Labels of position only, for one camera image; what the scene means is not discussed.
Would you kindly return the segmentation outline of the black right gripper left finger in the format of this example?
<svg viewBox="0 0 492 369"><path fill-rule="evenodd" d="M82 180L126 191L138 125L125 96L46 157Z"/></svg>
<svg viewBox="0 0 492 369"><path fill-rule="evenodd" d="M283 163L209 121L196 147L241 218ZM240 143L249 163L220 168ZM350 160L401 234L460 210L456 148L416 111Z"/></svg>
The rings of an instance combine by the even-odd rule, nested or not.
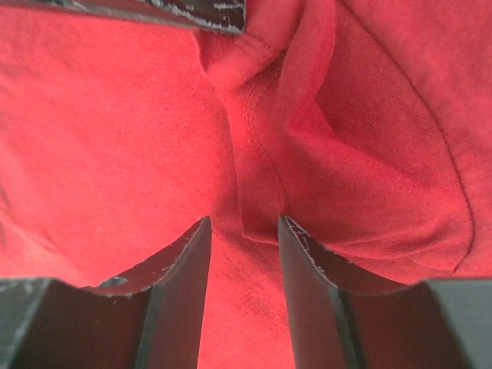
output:
<svg viewBox="0 0 492 369"><path fill-rule="evenodd" d="M211 221L97 287L55 278L1 281L3 368L194 368Z"/></svg>

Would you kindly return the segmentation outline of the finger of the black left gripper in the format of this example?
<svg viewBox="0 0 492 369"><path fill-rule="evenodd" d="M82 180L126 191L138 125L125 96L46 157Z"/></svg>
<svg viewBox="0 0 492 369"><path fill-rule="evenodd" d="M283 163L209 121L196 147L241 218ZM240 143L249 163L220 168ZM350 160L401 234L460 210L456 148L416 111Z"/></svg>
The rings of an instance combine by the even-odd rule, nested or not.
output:
<svg viewBox="0 0 492 369"><path fill-rule="evenodd" d="M112 18L240 35L246 26L244 1L48 0L2 1L4 7Z"/></svg>

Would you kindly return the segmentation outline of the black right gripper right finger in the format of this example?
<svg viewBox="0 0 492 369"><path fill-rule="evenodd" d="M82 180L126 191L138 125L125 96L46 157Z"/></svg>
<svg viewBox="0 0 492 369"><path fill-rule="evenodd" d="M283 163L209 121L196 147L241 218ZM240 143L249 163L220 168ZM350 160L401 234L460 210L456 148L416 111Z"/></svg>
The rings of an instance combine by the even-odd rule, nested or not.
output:
<svg viewBox="0 0 492 369"><path fill-rule="evenodd" d="M404 285L352 264L295 220L278 220L298 368L489 368L491 282Z"/></svg>

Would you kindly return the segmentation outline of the red t-shirt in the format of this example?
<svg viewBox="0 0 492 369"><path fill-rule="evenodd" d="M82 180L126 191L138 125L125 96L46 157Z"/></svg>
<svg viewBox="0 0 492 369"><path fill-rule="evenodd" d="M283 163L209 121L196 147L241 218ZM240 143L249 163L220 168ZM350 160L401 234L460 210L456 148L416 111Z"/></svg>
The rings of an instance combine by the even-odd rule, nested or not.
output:
<svg viewBox="0 0 492 369"><path fill-rule="evenodd" d="M207 215L199 367L291 368L282 214L393 281L490 276L489 1L1 10L2 275L96 285Z"/></svg>

